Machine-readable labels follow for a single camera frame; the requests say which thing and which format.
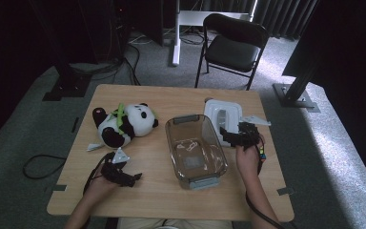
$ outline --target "black chair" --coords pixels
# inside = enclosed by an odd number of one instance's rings
[[[212,13],[204,19],[204,44],[201,50],[195,88],[198,86],[203,58],[210,67],[248,77],[246,90],[251,88],[261,55],[269,40],[269,34],[256,23],[235,19],[220,13]],[[209,45],[210,31],[217,36]]]

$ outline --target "desk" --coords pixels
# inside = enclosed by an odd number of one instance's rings
[[[234,148],[224,148],[228,171],[216,187],[185,190],[180,187],[174,175],[165,123],[178,115],[203,114],[204,99],[207,97],[237,102],[242,106],[244,115],[265,118],[259,95],[252,91],[98,86],[57,182],[58,185],[67,185],[67,188],[52,193],[48,212],[52,215],[70,215],[82,198],[82,190],[91,170],[102,156],[111,151],[107,148],[86,151],[89,143],[99,142],[92,110],[103,107],[110,112],[120,102],[145,102],[156,111],[159,126],[146,136],[134,138],[123,148],[131,158],[124,167],[124,172],[131,175],[142,173],[143,176],[132,188],[117,188],[93,214],[100,217],[249,220],[250,209],[245,201],[243,182],[236,169]],[[280,196],[277,192],[277,189],[286,185],[269,127],[259,126],[258,130],[266,138],[267,160],[260,173],[262,185],[279,220],[290,221],[294,218],[290,199],[288,195]]]
[[[249,13],[241,12],[219,12],[229,17],[252,21],[254,10],[257,1],[253,1],[251,11]],[[173,64],[179,65],[180,60],[180,26],[203,26],[204,19],[216,11],[194,11],[194,10],[180,10],[180,0],[176,0],[176,25],[175,25],[175,39],[173,49]]]

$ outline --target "panda plush toy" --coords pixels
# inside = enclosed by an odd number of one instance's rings
[[[158,126],[155,113],[145,103],[126,107],[120,103],[118,109],[109,114],[103,108],[95,108],[92,116],[100,139],[112,149],[123,147]]]

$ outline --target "green ribbon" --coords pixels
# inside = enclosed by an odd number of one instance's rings
[[[109,120],[112,120],[115,115],[117,115],[117,129],[118,129],[118,133],[123,135],[124,132],[120,129],[120,126],[123,125],[123,119],[122,117],[125,116],[126,114],[124,114],[124,104],[123,103],[119,103],[118,104],[118,109],[112,112],[112,116],[109,118]]]

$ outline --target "clear glass container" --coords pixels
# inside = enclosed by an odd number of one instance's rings
[[[166,125],[174,172],[183,188],[215,186],[228,168],[227,160],[210,119],[188,114]]]

